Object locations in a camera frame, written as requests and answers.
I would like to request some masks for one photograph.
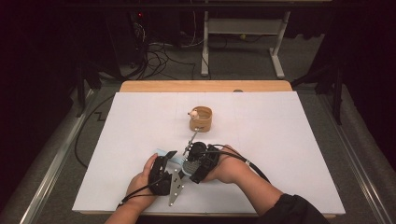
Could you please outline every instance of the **person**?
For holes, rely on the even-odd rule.
[[[222,151],[236,153],[230,146],[225,146]],[[132,179],[127,194],[148,184],[151,166],[157,156],[157,154],[152,155],[146,162],[143,172]],[[214,179],[225,184],[236,184],[245,193],[259,216],[257,224],[329,223],[318,209],[306,199],[298,195],[291,196],[283,193],[254,173],[246,163],[234,157],[221,154],[218,165],[209,172],[203,183]],[[149,188],[139,191],[138,194],[143,197],[129,199],[123,206],[117,208],[106,221],[106,224],[136,223],[139,215],[152,205],[157,198]]]

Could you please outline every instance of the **forearm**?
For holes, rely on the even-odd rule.
[[[235,180],[235,184],[245,193],[259,216],[274,207],[282,191],[253,173],[244,172]]]
[[[119,207],[106,221],[106,224],[135,224],[141,211],[135,207],[125,204]]]

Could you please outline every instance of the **brown cup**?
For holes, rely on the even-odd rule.
[[[190,119],[190,129],[195,132],[199,129],[199,133],[207,133],[212,125],[212,110],[206,106],[196,106],[194,109],[198,112],[198,119]]]

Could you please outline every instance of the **black sleeve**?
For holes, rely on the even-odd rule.
[[[273,208],[259,217],[256,224],[329,224],[327,219],[306,199],[283,194]]]

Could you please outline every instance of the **white board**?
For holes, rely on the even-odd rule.
[[[271,183],[298,194],[323,214],[344,214],[329,170],[294,91],[119,92],[106,119],[73,206],[79,212],[112,212],[133,176],[157,148],[181,155],[193,132],[188,112],[213,111],[208,133],[194,141],[228,144],[255,163]],[[169,169],[179,168],[168,162]],[[218,181],[185,188],[173,206],[160,197],[146,214],[254,214],[243,192]]]

